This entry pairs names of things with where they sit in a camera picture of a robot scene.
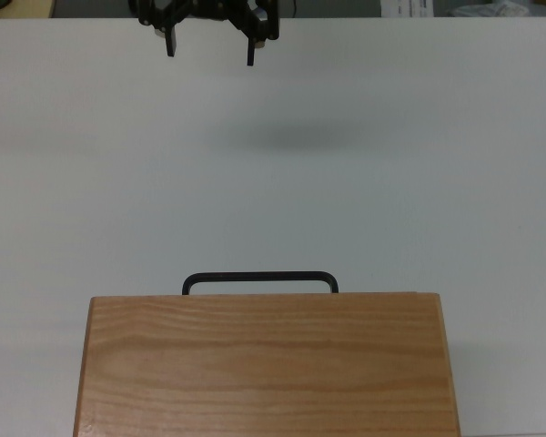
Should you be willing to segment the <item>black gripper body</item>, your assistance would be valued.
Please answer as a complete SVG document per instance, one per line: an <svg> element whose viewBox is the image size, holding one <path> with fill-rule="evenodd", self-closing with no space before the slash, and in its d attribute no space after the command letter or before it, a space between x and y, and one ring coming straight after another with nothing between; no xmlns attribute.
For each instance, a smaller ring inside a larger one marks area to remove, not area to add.
<svg viewBox="0 0 546 437"><path fill-rule="evenodd" d="M228 19L225 0L193 0L190 14L200 19Z"/></svg>

